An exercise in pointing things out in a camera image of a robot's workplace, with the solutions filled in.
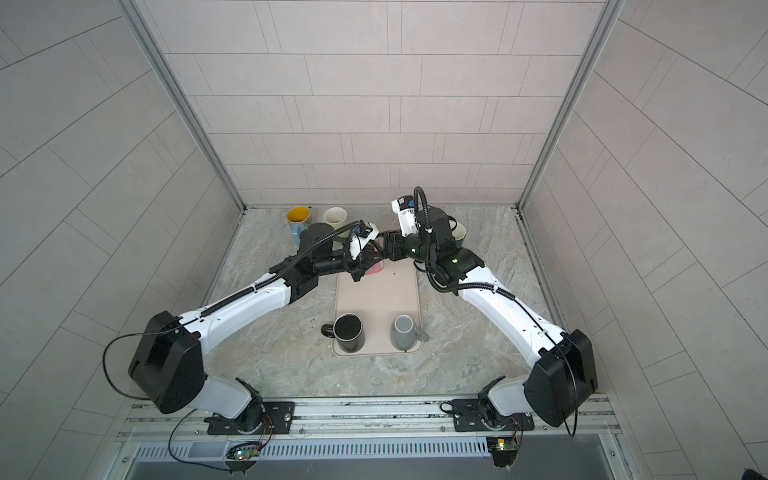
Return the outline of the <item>blue butterfly mug yellow inside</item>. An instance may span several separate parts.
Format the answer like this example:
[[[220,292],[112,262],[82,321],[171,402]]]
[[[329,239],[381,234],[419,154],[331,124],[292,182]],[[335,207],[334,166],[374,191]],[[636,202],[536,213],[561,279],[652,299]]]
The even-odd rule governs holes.
[[[300,236],[310,225],[311,210],[309,207],[296,206],[286,213],[292,240],[296,245],[300,244]]]

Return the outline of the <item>black mug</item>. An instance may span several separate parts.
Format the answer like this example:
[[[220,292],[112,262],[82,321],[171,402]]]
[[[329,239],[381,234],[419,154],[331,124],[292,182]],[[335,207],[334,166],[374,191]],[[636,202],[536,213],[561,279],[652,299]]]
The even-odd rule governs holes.
[[[365,343],[362,321],[352,313],[343,314],[333,323],[322,325],[320,332],[323,336],[334,339],[341,350],[347,353],[358,352]]]

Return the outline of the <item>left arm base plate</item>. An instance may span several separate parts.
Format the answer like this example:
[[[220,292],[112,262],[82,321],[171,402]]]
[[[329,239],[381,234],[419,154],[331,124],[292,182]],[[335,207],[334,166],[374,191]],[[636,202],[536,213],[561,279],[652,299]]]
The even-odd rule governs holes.
[[[234,419],[214,413],[204,422],[208,435],[282,435],[290,431],[295,407],[289,401],[252,401]]]

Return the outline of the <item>light green mug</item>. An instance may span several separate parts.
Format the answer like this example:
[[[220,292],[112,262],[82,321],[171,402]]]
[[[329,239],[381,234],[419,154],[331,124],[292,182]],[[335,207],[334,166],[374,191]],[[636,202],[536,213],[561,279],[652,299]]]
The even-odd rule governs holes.
[[[323,214],[323,221],[331,225],[335,230],[341,229],[347,224],[348,214],[342,207],[331,207]]]

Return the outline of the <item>dark green mug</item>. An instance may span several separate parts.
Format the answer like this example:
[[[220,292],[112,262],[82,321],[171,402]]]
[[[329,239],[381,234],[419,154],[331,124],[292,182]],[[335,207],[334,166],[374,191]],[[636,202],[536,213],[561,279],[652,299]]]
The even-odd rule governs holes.
[[[452,230],[452,234],[455,242],[458,245],[461,245],[466,237],[467,230],[463,224],[456,223],[455,227]]]

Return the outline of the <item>pink mug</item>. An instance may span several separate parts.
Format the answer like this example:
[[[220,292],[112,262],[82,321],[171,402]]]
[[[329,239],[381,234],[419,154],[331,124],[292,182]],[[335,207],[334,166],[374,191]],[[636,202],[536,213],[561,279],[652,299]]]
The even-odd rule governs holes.
[[[380,238],[370,240],[364,247],[363,253],[364,265],[366,266],[366,276],[379,273],[383,270],[384,254],[382,240]]]

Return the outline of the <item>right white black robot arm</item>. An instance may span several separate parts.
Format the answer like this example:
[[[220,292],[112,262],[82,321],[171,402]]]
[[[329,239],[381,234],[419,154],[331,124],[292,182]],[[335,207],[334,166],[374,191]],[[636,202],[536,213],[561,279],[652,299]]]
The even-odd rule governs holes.
[[[514,416],[533,412],[547,425],[573,433],[581,405],[598,387],[589,338],[545,320],[507,290],[477,254],[457,242],[443,210],[411,195],[394,200],[392,210],[400,229],[382,235],[387,258],[422,264],[435,290],[477,308],[530,368],[528,375],[500,377],[483,388],[478,409],[485,424],[500,429]]]

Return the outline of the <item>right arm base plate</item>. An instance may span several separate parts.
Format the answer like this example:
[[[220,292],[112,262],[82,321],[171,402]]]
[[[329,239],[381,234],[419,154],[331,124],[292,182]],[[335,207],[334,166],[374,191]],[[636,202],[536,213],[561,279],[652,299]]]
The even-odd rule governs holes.
[[[442,402],[440,410],[449,415],[456,432],[517,432],[533,431],[533,417],[516,413],[501,419],[498,424],[489,423],[481,414],[478,399],[453,399]]]

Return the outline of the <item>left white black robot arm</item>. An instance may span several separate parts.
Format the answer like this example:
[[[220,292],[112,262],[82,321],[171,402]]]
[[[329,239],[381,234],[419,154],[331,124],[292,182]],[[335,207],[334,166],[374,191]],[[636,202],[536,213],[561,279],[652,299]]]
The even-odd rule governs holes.
[[[296,302],[320,277],[341,272],[360,280],[381,253],[378,228],[360,220],[340,229],[311,225],[296,254],[272,266],[254,283],[217,302],[174,316],[153,316],[138,343],[128,374],[163,414],[185,407],[211,412],[228,432],[252,433],[262,425],[259,392],[242,379],[205,370],[205,356],[258,318]]]

